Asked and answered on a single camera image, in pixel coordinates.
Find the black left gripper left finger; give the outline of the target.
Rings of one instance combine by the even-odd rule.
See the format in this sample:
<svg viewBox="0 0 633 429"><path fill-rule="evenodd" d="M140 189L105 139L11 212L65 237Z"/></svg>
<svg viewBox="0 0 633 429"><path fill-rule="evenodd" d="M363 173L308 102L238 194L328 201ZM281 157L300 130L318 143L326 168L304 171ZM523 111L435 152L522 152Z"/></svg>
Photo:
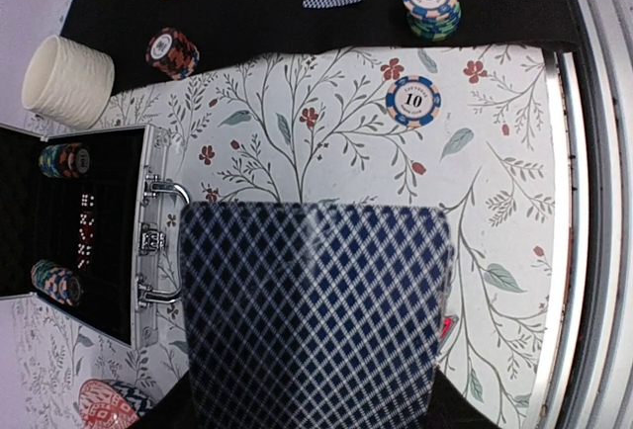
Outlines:
<svg viewBox="0 0 633 429"><path fill-rule="evenodd" d="M198 419L192 398L189 373L152 409L136 421L132 429L196 429Z"/></svg>

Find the blue playing card deck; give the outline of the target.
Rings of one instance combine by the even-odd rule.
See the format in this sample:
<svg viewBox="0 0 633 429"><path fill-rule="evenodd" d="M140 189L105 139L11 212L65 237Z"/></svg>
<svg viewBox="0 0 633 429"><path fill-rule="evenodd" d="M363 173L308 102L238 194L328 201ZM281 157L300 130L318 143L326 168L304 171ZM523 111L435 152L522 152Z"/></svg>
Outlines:
<svg viewBox="0 0 633 429"><path fill-rule="evenodd" d="M436 208L203 203L181 214L203 428L416 428L454 247Z"/></svg>

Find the blue green moved chip stack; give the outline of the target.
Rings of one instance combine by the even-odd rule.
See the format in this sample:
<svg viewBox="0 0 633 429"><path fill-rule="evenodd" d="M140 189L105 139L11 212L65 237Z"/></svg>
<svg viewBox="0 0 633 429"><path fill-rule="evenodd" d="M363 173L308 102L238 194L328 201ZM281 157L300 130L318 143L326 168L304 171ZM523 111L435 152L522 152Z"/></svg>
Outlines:
<svg viewBox="0 0 633 429"><path fill-rule="evenodd" d="M459 0L402 0L407 10L407 23L419 38L433 43L443 42L457 30L462 10Z"/></svg>

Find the red black moved chip stack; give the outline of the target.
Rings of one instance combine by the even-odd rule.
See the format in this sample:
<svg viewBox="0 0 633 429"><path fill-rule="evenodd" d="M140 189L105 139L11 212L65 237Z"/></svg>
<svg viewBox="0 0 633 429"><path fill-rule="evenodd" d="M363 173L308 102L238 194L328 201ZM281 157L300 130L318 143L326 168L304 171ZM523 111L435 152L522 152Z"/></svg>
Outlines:
<svg viewBox="0 0 633 429"><path fill-rule="evenodd" d="M180 31L164 28L149 42L145 61L172 80L194 74L200 60L197 47Z"/></svg>

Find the single blue ten chip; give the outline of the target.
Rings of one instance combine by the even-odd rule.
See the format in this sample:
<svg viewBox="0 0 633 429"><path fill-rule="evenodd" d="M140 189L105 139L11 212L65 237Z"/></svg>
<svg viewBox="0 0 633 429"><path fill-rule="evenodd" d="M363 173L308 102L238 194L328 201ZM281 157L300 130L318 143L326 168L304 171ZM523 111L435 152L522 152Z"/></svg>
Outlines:
<svg viewBox="0 0 633 429"><path fill-rule="evenodd" d="M391 85L385 104L396 123L416 129L429 125L439 116L442 97L439 88L431 80L409 75Z"/></svg>

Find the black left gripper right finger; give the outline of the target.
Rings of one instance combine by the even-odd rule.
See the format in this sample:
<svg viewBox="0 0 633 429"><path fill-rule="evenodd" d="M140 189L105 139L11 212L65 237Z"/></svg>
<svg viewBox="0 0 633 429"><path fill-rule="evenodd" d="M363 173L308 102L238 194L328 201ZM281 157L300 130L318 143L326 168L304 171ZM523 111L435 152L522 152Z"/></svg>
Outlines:
<svg viewBox="0 0 633 429"><path fill-rule="evenodd" d="M436 372L431 400L424 415L426 429L497 429L471 405L450 381Z"/></svg>

